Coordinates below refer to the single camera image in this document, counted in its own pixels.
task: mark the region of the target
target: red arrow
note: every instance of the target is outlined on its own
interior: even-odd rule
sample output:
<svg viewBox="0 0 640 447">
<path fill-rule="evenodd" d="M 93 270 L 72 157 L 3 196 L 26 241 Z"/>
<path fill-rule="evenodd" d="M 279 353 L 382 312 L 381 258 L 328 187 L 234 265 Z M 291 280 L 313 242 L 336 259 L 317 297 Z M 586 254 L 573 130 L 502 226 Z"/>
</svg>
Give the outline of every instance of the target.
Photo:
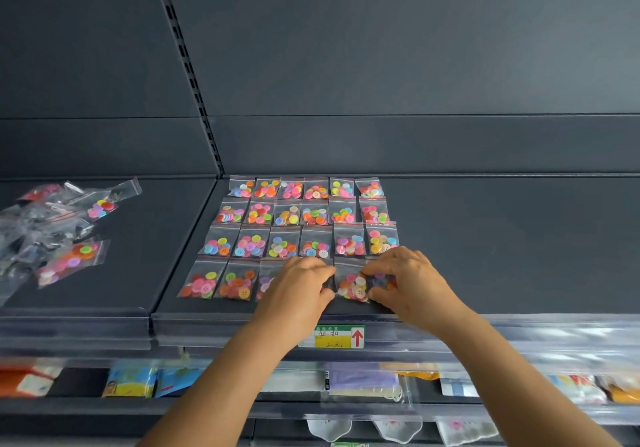
<svg viewBox="0 0 640 447">
<path fill-rule="evenodd" d="M 359 348 L 360 347 L 360 340 L 364 339 L 364 336 L 362 335 L 362 333 L 356 329 L 356 332 L 354 332 L 351 335 L 352 338 L 356 338 L 356 347 Z"/>
</svg>

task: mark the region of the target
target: person's left hand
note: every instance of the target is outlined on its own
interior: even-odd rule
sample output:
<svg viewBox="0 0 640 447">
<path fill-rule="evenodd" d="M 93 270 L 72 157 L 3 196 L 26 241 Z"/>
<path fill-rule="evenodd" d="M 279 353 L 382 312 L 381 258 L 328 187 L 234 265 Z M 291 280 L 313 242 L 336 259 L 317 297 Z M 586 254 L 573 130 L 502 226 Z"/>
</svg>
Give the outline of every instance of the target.
<svg viewBox="0 0 640 447">
<path fill-rule="evenodd" d="M 292 257 L 271 282 L 253 314 L 252 322 L 272 330 L 288 353 L 316 328 L 335 293 L 323 284 L 335 273 L 314 257 Z"/>
</svg>

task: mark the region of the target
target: person's right hand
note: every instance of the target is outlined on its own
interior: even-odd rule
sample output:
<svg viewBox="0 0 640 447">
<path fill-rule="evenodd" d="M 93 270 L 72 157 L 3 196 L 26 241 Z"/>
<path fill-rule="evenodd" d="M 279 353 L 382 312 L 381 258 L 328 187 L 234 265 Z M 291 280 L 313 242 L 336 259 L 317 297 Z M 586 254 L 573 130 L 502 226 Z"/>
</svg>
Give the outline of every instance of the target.
<svg viewBox="0 0 640 447">
<path fill-rule="evenodd" d="M 392 248 L 364 265 L 366 275 L 395 275 L 397 289 L 373 287 L 369 297 L 395 312 L 402 321 L 440 337 L 469 311 L 421 252 Z"/>
</svg>

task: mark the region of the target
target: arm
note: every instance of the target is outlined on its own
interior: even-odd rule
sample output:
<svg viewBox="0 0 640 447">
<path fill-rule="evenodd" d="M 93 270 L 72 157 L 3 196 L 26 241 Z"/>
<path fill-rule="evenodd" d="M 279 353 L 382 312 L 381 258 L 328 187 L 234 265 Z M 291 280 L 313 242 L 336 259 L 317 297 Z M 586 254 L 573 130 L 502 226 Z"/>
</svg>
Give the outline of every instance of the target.
<svg viewBox="0 0 640 447">
<path fill-rule="evenodd" d="M 397 289 L 373 288 L 369 296 L 403 321 L 443 340 L 471 376 L 508 445 L 618 445 L 465 306 L 422 253 L 391 249 L 363 272 L 396 276 Z"/>
<path fill-rule="evenodd" d="M 139 445 L 235 446 L 256 395 L 283 356 L 311 334 L 333 299 L 322 285 L 334 273 L 316 258 L 287 260 L 252 320 Z"/>
</svg>

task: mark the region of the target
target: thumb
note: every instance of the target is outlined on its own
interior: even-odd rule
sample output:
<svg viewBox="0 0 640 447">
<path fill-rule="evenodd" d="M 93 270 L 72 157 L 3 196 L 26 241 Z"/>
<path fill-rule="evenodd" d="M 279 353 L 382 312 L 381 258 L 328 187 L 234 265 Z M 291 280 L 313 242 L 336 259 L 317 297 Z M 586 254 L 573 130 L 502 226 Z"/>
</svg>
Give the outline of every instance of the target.
<svg viewBox="0 0 640 447">
<path fill-rule="evenodd" d="M 395 312 L 395 306 L 397 303 L 397 290 L 388 290 L 383 287 L 372 287 L 369 290 L 369 298 L 375 300 L 377 303 L 391 309 Z"/>
<path fill-rule="evenodd" d="M 326 306 L 329 305 L 329 302 L 333 300 L 335 297 L 335 292 L 329 288 L 324 288 L 320 290 L 320 296 L 318 298 L 318 312 L 322 314 L 322 312 L 326 309 Z"/>
</svg>

